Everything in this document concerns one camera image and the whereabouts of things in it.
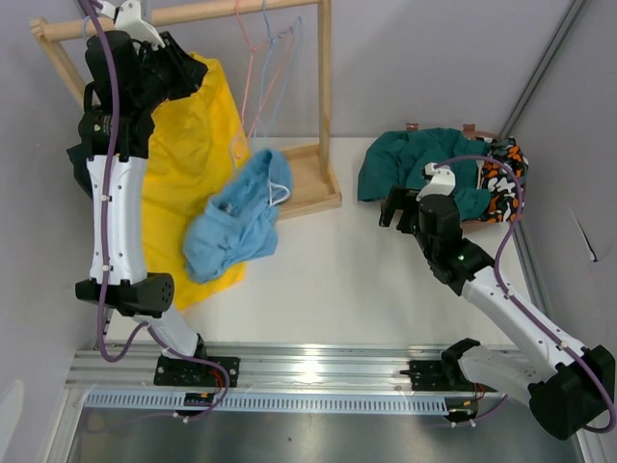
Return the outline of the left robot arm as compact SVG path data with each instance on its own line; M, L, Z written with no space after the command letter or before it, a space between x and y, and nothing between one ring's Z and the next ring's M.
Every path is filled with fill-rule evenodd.
M161 43L108 31L87 41L92 75L83 95L79 145L69 149L74 176L93 201L94 250L78 300L97 306L102 329L108 310L147 329L165 355L179 357L175 374L190 386L208 376L198 355L201 337L174 307L174 278L147 269L142 244L142 192L153 112L194 94L207 74L168 32Z

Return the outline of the camouflage patterned shorts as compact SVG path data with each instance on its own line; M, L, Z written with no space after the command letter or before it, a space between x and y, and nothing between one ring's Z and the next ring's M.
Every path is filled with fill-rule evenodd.
M492 141L489 156L506 165L524 190L529 163L514 137ZM521 201L512 178L495 162L484 161L479 179L480 189L486 190L490 199L478 220L486 223L513 222Z

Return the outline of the blue hanger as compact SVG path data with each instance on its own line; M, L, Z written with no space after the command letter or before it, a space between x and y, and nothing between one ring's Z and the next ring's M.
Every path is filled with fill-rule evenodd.
M266 50L259 72L257 109L247 133L247 138L251 141L257 137L267 138L279 118L290 76L298 60L298 49L302 47L304 38L304 24L300 16L296 16L286 28L276 31L270 21L268 6L268 1L261 2L260 12L266 30L266 40L262 44L255 45L244 30L244 38L250 50L250 60L242 101L242 117L246 115L246 103L252 87L255 54Z

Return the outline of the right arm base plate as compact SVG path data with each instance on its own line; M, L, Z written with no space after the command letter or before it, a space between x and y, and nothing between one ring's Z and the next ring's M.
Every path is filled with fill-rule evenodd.
M411 360L398 374L409 379L415 392L460 391L460 387L447 378L442 363L437 360Z

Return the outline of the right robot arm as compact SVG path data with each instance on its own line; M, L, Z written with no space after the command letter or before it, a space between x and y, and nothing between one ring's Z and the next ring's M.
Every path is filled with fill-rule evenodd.
M394 186L379 224L412 235L434 277L488 316L524 355L515 361L476 340L443 353L440 376L451 389L479 383L526 405L553 437L616 427L616 361L603 346L585 346L568 335L502 279L496 261L463 236L452 197Z

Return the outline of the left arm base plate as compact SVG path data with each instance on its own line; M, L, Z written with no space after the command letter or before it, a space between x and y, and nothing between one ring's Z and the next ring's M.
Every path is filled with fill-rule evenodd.
M237 386L240 372L238 357L208 357L207 360L228 372L230 388ZM153 384L171 387L224 388L225 378L218 368L161 355L154 372Z

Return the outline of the light blue shorts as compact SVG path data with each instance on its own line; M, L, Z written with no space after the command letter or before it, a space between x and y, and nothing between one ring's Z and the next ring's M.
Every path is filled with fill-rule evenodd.
M237 263L274 254L276 221L293 192L288 161L278 150L259 150L189 225L182 246L191 281L213 281Z

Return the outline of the dark green shorts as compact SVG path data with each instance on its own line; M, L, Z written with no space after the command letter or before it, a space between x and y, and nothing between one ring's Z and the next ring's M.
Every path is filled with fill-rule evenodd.
M367 149L358 175L357 198L361 202L385 199L393 186L420 190L425 186L424 167L464 155L489 153L489 144L471 140L453 128L389 131ZM453 163L454 199L463 221L476 221L488 209L491 193L479 188L475 160Z

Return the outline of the pink hanger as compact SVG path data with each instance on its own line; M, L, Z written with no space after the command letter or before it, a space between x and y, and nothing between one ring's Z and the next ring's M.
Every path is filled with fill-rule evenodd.
M233 164L236 164L237 162L239 162L244 156L244 146L246 144L246 135L245 135L246 105L247 105L248 96L249 96L249 92L251 88L255 54L261 49L263 49L264 47L266 47L269 42L269 40L266 40L259 44L255 44L252 42L250 34L248 33L245 23L243 22L243 19L241 16L240 6L241 6L241 1L236 0L234 4L235 17L240 27L240 30L242 32L245 43L247 44L248 49L249 49L249 61L248 61L248 67L247 67L247 72L246 72L244 91L243 91L242 99L241 99L241 105L239 106L239 110L238 110L238 114L240 117L240 126L238 128L237 133L234 135L229 145L229 152L230 152L231 160Z

